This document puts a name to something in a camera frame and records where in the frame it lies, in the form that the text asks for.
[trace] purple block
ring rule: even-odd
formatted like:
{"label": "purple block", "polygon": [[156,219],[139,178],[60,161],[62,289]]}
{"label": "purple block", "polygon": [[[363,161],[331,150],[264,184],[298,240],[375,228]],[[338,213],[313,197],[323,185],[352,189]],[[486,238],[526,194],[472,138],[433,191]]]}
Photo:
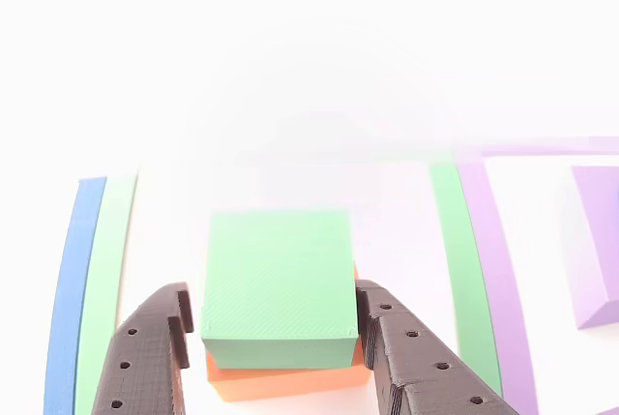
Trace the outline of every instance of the purple block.
{"label": "purple block", "polygon": [[619,322],[619,167],[574,166],[597,256],[568,267],[576,325]]}

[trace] purple stripe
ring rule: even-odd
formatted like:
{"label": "purple stripe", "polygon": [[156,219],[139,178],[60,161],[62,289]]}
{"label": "purple stripe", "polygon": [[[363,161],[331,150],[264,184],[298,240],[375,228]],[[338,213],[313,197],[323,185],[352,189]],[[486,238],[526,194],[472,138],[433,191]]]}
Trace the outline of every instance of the purple stripe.
{"label": "purple stripe", "polygon": [[486,168],[466,163],[458,172],[484,271],[503,397],[518,413],[536,415],[535,379],[516,276]]}

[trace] orange cube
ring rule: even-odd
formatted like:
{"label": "orange cube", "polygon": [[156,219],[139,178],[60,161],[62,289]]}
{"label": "orange cube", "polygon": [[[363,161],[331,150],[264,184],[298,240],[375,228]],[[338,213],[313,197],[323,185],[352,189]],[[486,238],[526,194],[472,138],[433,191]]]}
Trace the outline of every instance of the orange cube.
{"label": "orange cube", "polygon": [[220,370],[206,354],[209,382],[223,400],[258,400],[299,396],[361,386],[370,371],[364,365],[361,341],[357,342],[352,367],[329,370]]}

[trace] colored tape line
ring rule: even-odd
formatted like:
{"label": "colored tape line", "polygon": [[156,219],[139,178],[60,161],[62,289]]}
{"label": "colored tape line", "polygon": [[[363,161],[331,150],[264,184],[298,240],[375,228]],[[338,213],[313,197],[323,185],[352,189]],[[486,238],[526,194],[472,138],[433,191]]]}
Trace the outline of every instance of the colored tape line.
{"label": "colored tape line", "polygon": [[484,274],[464,193],[453,165],[430,167],[456,310],[462,361],[497,394],[503,394]]}
{"label": "colored tape line", "polygon": [[503,397],[518,413],[537,415],[537,394],[516,275],[483,163],[457,167],[484,272]]}
{"label": "colored tape line", "polygon": [[104,187],[105,178],[94,178],[80,181],[77,188],[51,317],[45,371],[44,415],[74,413],[79,325]]}
{"label": "colored tape line", "polygon": [[136,177],[108,179],[88,269],[77,354],[75,415],[90,415],[116,309]]}

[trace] blue stripe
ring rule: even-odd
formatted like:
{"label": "blue stripe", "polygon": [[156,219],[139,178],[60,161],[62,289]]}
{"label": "blue stripe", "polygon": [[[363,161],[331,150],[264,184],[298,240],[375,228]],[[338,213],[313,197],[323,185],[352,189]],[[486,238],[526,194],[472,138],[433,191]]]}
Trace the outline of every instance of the blue stripe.
{"label": "blue stripe", "polygon": [[75,369],[86,277],[105,178],[79,182],[51,317],[44,415],[74,415]]}

